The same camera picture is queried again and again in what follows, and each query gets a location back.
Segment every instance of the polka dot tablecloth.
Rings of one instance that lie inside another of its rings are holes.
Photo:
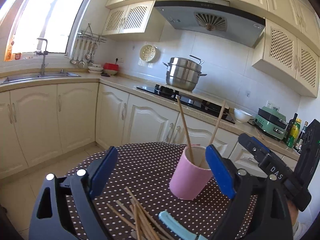
[[[179,237],[158,219],[159,212],[167,210],[190,232],[210,239],[223,218],[229,201],[220,192],[214,178],[192,201],[180,200],[170,192],[169,182],[185,146],[156,142],[123,145],[117,148],[119,153],[118,163],[102,195],[93,200],[101,219],[114,240],[131,238],[130,232],[132,229],[122,222],[107,207],[106,203],[111,204],[124,217],[131,220],[115,203],[116,200],[120,200],[129,208],[131,203],[130,196],[125,190],[127,186],[143,207],[175,239],[179,239]],[[86,169],[92,161],[102,158],[104,155],[105,152],[93,154],[69,171],[68,175],[74,174],[79,169]],[[244,236],[247,231],[255,200],[253,196],[237,238]],[[72,196],[67,196],[67,201],[77,235],[87,239],[81,221],[77,216]]]

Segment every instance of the kitchen sink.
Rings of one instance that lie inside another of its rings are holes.
[[[9,76],[4,80],[3,84],[10,83],[10,82],[24,81],[24,80],[33,80],[33,79],[41,79],[41,78],[58,78],[58,77],[81,77],[81,76],[71,72],[64,72],[63,70],[59,72],[45,72],[43,75],[41,75],[40,72],[28,73],[28,74]]]

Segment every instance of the window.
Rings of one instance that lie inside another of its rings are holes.
[[[47,51],[65,53],[71,28],[83,0],[28,0],[14,32],[12,54]]]

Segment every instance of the pink pen holder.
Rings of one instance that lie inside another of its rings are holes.
[[[196,198],[212,178],[212,172],[205,160],[205,147],[191,147],[195,164],[191,163],[189,147],[185,147],[169,183],[172,194],[183,200]]]

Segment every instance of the tile floor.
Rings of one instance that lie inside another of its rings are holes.
[[[101,148],[98,146],[85,148],[83,152],[0,187],[0,203],[8,210],[8,218],[24,239],[28,239],[33,205],[45,176],[48,173],[54,173],[57,177],[61,177],[85,158],[100,151]]]

